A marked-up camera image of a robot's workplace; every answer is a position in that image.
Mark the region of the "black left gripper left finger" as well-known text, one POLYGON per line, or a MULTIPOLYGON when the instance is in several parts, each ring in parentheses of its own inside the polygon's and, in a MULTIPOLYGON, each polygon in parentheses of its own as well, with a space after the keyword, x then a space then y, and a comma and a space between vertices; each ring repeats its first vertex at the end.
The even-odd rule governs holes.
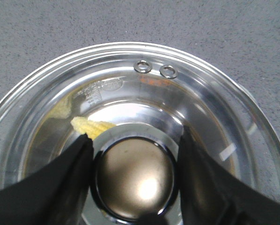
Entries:
POLYGON ((81 135, 48 165, 0 190, 0 225, 79 224, 93 154, 93 141, 81 135))

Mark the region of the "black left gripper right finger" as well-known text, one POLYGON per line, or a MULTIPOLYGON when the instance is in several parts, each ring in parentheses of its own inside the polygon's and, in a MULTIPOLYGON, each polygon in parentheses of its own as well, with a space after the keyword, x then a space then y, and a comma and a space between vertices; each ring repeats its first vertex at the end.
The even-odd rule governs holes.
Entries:
POLYGON ((185 225, 280 225, 280 204, 219 165, 184 126, 177 158, 185 225))

